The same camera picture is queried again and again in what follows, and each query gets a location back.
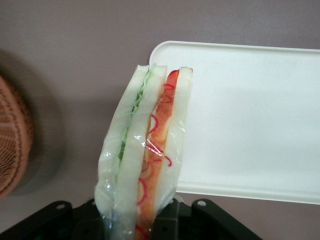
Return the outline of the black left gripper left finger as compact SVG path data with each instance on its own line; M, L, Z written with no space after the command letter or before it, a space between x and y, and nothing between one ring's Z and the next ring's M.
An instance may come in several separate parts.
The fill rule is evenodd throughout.
M73 229L74 240L103 240L105 230L103 220L92 198L74 209L77 219Z

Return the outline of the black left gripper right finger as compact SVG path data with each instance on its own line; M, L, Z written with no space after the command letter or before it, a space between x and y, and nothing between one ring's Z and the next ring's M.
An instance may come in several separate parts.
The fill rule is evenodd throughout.
M176 199L162 210L151 229L152 240L177 240L179 238L180 203Z

